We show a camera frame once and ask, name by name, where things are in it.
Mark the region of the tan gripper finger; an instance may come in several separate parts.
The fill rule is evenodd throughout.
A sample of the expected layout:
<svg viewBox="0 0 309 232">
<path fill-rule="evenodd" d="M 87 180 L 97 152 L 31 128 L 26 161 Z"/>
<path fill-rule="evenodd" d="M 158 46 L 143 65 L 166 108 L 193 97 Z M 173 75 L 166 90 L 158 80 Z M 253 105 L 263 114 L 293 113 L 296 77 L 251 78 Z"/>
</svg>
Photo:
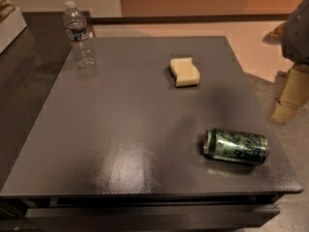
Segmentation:
<svg viewBox="0 0 309 232">
<path fill-rule="evenodd" d="M 272 31 L 270 31 L 264 36 L 263 42 L 265 44 L 281 44 L 282 37 L 285 32 L 285 26 L 285 22 L 279 24 L 277 27 L 275 27 Z"/>
</svg>

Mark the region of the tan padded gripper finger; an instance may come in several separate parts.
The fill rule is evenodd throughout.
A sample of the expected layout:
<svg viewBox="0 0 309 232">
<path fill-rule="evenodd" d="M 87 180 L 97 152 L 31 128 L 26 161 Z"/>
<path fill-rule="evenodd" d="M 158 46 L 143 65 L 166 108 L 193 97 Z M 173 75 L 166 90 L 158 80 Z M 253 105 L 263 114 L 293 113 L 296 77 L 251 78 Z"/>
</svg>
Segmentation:
<svg viewBox="0 0 309 232">
<path fill-rule="evenodd" d="M 308 101 L 309 65 L 295 63 L 283 76 L 283 85 L 270 118 L 276 123 L 287 124 Z"/>
</svg>

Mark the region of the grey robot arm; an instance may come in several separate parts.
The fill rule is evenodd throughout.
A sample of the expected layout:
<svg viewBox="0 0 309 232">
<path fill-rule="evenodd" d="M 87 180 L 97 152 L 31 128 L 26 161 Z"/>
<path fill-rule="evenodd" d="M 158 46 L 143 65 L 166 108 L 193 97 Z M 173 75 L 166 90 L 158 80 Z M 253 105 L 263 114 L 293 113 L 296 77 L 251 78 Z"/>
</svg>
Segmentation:
<svg viewBox="0 0 309 232">
<path fill-rule="evenodd" d="M 309 0 L 302 0 L 263 41 L 280 44 L 283 56 L 294 63 L 283 75 L 283 86 L 269 114 L 272 121 L 287 124 L 309 101 Z"/>
</svg>

